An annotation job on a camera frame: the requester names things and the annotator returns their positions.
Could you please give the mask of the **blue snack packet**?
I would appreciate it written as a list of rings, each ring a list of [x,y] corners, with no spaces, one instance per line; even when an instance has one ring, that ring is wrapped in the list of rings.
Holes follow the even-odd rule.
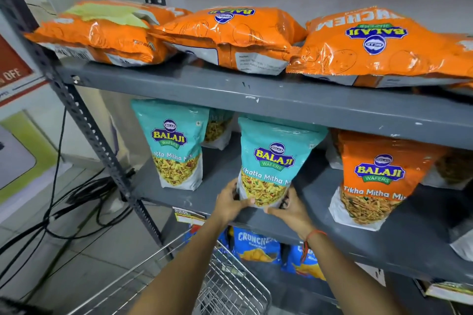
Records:
[[[304,253],[303,244],[285,246],[281,270],[305,278],[326,281],[312,249],[308,249],[308,251]]]
[[[232,227],[232,253],[241,260],[282,265],[281,243],[243,228]]]
[[[189,243],[190,239],[197,233],[200,228],[200,225],[190,225],[188,232],[184,235],[184,243]],[[227,249],[230,249],[228,240],[228,227],[224,228],[224,230],[217,238],[217,247],[225,247]]]

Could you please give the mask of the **orange wrist thread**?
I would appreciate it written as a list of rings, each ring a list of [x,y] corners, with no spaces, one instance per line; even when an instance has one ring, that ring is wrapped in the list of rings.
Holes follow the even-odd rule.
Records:
[[[305,238],[304,242],[303,242],[303,246],[302,246],[302,255],[301,255],[301,258],[300,258],[300,262],[301,263],[304,263],[308,254],[309,254],[309,250],[311,250],[310,248],[310,244],[309,244],[309,240],[311,238],[311,236],[313,236],[314,234],[323,234],[323,235],[327,235],[324,231],[322,230],[319,230],[319,229],[313,229]]]

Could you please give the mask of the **large orange chips bag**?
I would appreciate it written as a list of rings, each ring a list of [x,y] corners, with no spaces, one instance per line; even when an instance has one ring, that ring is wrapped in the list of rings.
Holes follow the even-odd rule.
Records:
[[[120,67],[141,67],[163,63],[177,52],[151,31],[191,13],[187,9],[134,1],[80,1],[24,36],[60,55]]]
[[[287,73],[366,88],[473,83],[466,37],[431,31],[390,9],[327,15],[306,27],[308,36]]]
[[[150,34],[178,51],[243,73],[279,75],[307,30],[275,7],[200,10],[152,27]]]

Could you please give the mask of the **green and white panel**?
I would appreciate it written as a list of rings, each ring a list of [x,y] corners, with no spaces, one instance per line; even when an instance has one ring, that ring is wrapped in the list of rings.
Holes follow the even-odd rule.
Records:
[[[57,157],[25,112],[0,121],[0,224],[52,184]]]

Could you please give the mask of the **person's left hand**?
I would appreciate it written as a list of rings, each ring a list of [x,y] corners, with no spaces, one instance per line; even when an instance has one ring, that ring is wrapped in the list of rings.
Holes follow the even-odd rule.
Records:
[[[240,213],[236,209],[237,178],[231,180],[218,194],[214,211],[210,218],[222,227],[232,222]]]

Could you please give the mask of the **flat packets with green print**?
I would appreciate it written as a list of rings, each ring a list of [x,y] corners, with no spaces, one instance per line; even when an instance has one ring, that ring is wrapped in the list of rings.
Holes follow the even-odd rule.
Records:
[[[447,281],[429,282],[418,279],[413,279],[413,282],[424,297],[473,306],[473,285]]]

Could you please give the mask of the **person's left forearm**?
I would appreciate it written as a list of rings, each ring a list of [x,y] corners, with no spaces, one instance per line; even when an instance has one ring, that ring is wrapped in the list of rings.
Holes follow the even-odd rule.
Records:
[[[218,237],[232,219],[227,212],[214,211],[127,315],[191,315]]]

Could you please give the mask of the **shelf edge label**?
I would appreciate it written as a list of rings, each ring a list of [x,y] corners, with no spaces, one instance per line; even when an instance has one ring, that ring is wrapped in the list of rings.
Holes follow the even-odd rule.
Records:
[[[191,226],[202,226],[206,221],[206,216],[186,209],[172,207],[177,222],[187,223]]]

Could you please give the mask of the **red and white poster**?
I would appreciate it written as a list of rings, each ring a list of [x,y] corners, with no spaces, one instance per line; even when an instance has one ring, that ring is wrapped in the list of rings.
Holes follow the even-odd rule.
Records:
[[[0,34],[0,108],[46,84]]]

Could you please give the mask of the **teal snack mix pouch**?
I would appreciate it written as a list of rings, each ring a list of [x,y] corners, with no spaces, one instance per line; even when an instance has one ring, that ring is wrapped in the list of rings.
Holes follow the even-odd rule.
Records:
[[[203,180],[202,143],[210,110],[162,99],[132,99],[161,186],[195,191]]]
[[[202,146],[224,150],[231,139],[234,111],[209,108],[209,119]]]
[[[279,207],[305,161],[327,136],[321,125],[240,114],[239,198],[258,208]]]

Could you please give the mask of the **grey metal shelf rack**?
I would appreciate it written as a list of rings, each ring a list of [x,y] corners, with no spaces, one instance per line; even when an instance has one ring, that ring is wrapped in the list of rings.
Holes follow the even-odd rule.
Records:
[[[473,0],[146,0],[177,2],[198,8],[227,4],[279,2],[297,18],[311,18],[333,11],[368,6],[369,1],[420,21],[434,31],[473,31]],[[121,181],[122,168],[96,120],[77,91],[77,86],[144,97],[201,103],[209,107],[229,107],[237,112],[268,115],[289,120],[306,121],[328,127],[350,129],[399,139],[473,149],[473,105],[439,96],[423,96],[404,91],[364,89],[334,83],[323,83],[302,77],[255,76],[233,72],[216,66],[191,66],[184,62],[129,70],[85,61],[55,61],[28,41],[21,40],[52,88],[68,109],[77,127],[96,155]],[[407,226],[391,241],[375,240],[367,231],[335,226],[336,240],[357,261],[383,265],[385,270],[405,276],[433,277],[473,286],[473,262],[463,260],[447,243],[449,220],[433,217],[433,212],[446,211],[448,201],[457,191],[433,189],[438,206],[425,205],[427,191],[420,190],[403,208],[388,231]]]

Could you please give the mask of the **person's right hand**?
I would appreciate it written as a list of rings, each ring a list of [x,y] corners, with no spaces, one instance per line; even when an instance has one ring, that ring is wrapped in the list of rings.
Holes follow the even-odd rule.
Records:
[[[308,212],[303,202],[299,199],[298,194],[293,186],[290,186],[287,191],[286,207],[292,212],[291,217],[278,217],[285,222],[290,229],[292,229],[301,240],[305,240],[306,236],[316,229],[312,223]]]

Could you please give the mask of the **white-bottomed snack pouch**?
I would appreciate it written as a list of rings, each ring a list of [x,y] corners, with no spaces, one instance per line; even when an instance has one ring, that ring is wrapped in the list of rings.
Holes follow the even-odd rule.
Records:
[[[449,245],[462,259],[473,262],[473,214],[449,229]]]

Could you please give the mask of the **orange snack mix pouch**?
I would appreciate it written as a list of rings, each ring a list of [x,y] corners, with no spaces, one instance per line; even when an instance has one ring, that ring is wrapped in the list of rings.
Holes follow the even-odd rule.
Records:
[[[473,180],[473,151],[451,148],[425,175],[423,186],[462,191]]]
[[[370,231],[380,230],[447,152],[446,146],[346,130],[337,138],[343,179],[329,212],[338,224]]]

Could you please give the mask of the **person's right forearm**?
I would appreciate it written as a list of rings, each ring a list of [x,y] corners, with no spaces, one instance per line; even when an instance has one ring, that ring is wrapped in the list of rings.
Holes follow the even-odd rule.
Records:
[[[314,234],[310,248],[344,315],[409,315],[386,287],[347,258],[323,234]]]

